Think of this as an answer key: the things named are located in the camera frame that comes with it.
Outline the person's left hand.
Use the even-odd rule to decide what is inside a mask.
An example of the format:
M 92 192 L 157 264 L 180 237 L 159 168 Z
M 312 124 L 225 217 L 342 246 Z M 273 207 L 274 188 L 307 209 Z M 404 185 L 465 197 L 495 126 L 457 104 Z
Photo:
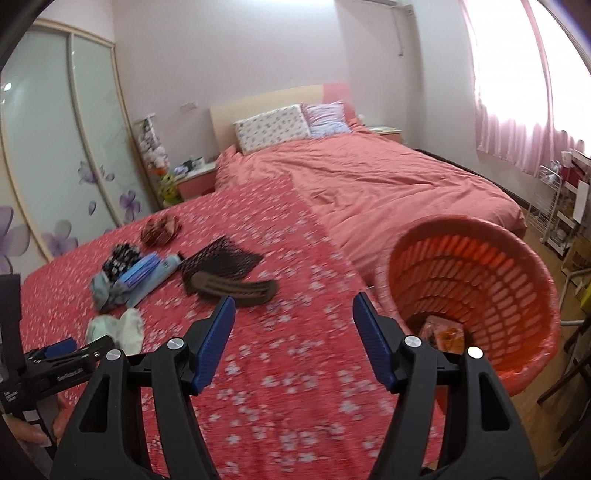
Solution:
M 67 423 L 71 417 L 72 407 L 63 394 L 57 395 L 57 403 L 58 414 L 53 422 L 52 431 L 57 443 L 60 443 Z M 49 437 L 39 427 L 17 419 L 12 415 L 3 414 L 2 417 L 17 440 L 42 447 L 48 445 Z

